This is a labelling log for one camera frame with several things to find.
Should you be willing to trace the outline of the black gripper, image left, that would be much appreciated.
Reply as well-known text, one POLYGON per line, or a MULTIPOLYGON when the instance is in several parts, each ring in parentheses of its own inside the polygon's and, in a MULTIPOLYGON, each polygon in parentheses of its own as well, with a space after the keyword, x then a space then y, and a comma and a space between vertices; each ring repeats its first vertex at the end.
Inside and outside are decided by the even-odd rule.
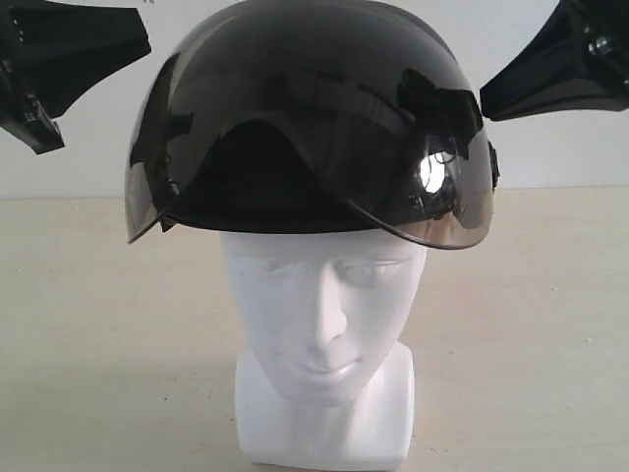
POLYGON ((136 8, 2 1, 1 128, 35 154, 63 148, 50 117, 150 52, 136 8))

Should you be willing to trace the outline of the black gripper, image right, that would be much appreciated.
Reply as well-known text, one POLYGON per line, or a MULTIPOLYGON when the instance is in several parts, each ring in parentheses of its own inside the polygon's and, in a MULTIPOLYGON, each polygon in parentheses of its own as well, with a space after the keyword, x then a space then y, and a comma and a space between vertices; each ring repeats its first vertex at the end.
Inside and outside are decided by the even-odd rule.
POLYGON ((480 91, 492 121, 628 108, 628 2, 560 1, 529 44, 480 91))

